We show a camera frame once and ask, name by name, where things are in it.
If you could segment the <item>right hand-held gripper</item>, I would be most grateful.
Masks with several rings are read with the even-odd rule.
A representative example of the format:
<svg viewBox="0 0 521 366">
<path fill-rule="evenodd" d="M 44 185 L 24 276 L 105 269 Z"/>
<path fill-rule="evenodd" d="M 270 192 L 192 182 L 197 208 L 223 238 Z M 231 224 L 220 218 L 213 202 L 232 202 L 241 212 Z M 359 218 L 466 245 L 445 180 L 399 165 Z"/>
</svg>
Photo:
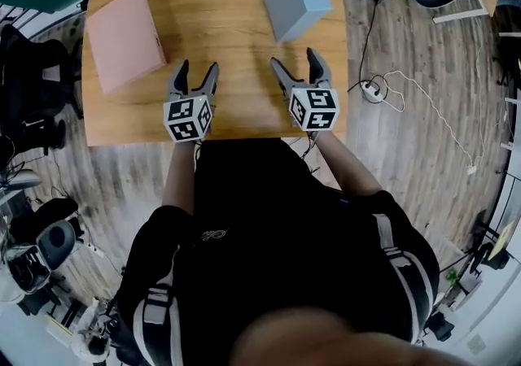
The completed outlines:
<svg viewBox="0 0 521 366">
<path fill-rule="evenodd" d="M 309 83 L 297 80 L 282 62 L 272 57 L 269 64 L 282 92 L 288 99 L 287 110 L 298 128 L 304 132 L 331 131 L 339 117 L 339 96 L 331 86 L 330 68 L 314 49 L 306 50 Z"/>
</svg>

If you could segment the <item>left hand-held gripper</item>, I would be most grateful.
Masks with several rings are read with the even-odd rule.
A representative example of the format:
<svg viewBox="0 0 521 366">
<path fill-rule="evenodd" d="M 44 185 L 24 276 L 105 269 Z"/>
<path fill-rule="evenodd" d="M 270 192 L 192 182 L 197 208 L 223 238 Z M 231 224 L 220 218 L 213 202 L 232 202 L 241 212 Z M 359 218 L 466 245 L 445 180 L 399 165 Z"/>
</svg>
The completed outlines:
<svg viewBox="0 0 521 366">
<path fill-rule="evenodd" d="M 164 103 L 164 126 L 176 143 L 204 139 L 213 118 L 212 100 L 217 90 L 219 65 L 214 62 L 200 87 L 188 94 L 189 61 L 182 60 L 168 82 L 168 101 Z"/>
</svg>

